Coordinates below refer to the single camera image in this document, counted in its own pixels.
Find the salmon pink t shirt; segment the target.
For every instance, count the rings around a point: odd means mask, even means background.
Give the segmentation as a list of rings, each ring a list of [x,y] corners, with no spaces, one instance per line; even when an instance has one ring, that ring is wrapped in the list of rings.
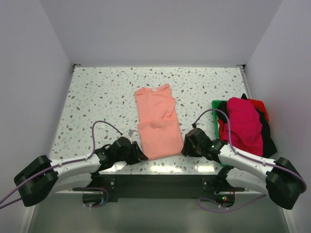
[[[184,142],[169,84],[135,91],[138,133],[149,160],[179,155]]]

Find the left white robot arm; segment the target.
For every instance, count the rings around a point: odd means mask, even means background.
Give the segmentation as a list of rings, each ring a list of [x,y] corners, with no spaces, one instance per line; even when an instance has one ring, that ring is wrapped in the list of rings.
[[[51,160],[41,155],[14,177],[14,183],[24,206],[30,207],[50,194],[66,189],[87,187],[96,190],[101,179],[95,173],[107,170],[118,162],[134,165],[147,159],[136,141],[120,137],[112,144],[96,149],[92,155],[74,160]]]

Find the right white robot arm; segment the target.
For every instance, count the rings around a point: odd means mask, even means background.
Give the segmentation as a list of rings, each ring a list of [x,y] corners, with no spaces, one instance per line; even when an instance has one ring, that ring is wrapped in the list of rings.
[[[238,187],[256,191],[284,209],[291,210],[307,189],[305,181],[288,159],[274,160],[237,150],[227,141],[210,140],[200,128],[185,135],[182,154],[223,164],[216,179],[219,189],[227,191]]]

